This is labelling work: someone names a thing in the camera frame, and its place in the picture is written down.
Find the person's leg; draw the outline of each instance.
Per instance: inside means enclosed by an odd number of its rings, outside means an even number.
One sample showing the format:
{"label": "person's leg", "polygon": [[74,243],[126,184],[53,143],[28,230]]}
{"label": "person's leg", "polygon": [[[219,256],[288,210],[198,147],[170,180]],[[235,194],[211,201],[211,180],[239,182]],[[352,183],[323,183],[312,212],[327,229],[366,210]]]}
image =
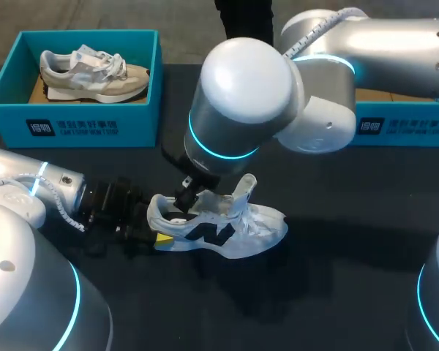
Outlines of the person's leg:
{"label": "person's leg", "polygon": [[215,0],[226,37],[251,37],[273,45],[271,0]]}

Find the black table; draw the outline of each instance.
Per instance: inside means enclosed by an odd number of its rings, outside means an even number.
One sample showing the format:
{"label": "black table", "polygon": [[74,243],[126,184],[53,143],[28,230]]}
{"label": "black table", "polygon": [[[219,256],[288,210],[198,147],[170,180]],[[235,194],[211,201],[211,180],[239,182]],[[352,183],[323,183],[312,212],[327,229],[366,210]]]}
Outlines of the black table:
{"label": "black table", "polygon": [[[165,66],[160,140],[168,148],[183,138],[199,72]],[[125,176],[150,196],[171,195],[184,178],[159,147],[14,151],[88,177]],[[289,219],[287,236],[268,252],[129,261],[112,246],[104,260],[79,262],[112,309],[113,350],[393,349],[439,232],[439,148],[306,156],[271,141],[247,171],[259,181],[252,202]],[[224,179],[219,192],[231,193],[238,179]]]}

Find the shoe sole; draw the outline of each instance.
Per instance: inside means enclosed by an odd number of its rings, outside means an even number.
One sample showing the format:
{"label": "shoe sole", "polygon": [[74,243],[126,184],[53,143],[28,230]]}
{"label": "shoe sole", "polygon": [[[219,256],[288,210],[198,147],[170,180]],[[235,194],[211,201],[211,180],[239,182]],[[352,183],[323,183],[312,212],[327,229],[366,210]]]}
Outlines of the shoe sole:
{"label": "shoe sole", "polygon": [[99,101],[103,104],[115,104],[117,102],[123,102],[128,99],[141,94],[148,86],[139,88],[127,94],[122,95],[102,95],[94,91],[84,91],[84,90],[73,90],[73,89],[62,89],[62,88],[51,88],[48,87],[47,98],[49,100],[79,100],[79,99],[93,99]]}
{"label": "shoe sole", "polygon": [[206,243],[205,241],[189,241],[189,240],[183,240],[180,238],[177,238],[176,236],[172,234],[163,233],[160,230],[155,230],[157,234],[159,234],[158,238],[160,240],[155,243],[154,249],[157,251],[171,251],[171,252],[185,252],[185,251],[192,251],[196,249],[207,249],[215,251],[216,253],[220,254],[221,256],[229,259],[229,260],[238,260],[241,258],[247,258],[251,256],[255,256],[257,254],[261,254],[263,252],[266,252],[270,250],[272,247],[276,246],[288,233],[288,225],[285,224],[285,227],[283,228],[282,235],[280,235],[278,238],[275,238],[272,242],[269,242],[269,245],[261,252],[240,252],[236,250],[228,250],[225,249],[223,246],[218,246],[210,243]]}

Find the shoe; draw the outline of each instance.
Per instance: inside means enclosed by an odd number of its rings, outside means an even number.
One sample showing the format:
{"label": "shoe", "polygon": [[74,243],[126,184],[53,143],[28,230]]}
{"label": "shoe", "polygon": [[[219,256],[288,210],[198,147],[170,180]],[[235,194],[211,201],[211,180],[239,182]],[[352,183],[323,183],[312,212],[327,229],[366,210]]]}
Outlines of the shoe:
{"label": "shoe", "polygon": [[210,249],[237,259],[275,246],[288,231],[285,215],[247,202],[256,185],[256,178],[246,174],[232,195],[205,190],[198,194],[198,201],[187,214],[174,207],[174,197],[153,196],[147,211],[148,223],[162,237],[154,248],[175,252]]}
{"label": "shoe", "polygon": [[149,83],[146,68],[126,64],[119,54],[112,56],[86,45],[70,55],[42,52],[40,71],[49,100],[122,102],[139,95]]}

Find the shoe box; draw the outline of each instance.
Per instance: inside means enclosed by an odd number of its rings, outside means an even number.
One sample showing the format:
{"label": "shoe box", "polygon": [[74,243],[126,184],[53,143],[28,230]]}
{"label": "shoe box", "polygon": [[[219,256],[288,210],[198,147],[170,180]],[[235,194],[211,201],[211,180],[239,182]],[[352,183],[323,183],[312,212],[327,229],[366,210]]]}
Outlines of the shoe box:
{"label": "shoe box", "polygon": [[[149,69],[145,94],[117,104],[47,100],[41,52],[69,54],[83,44]],[[157,31],[22,31],[0,72],[0,134],[8,148],[154,147],[162,74]]]}
{"label": "shoe box", "polygon": [[352,146],[439,147],[439,103],[382,91],[356,90]]}

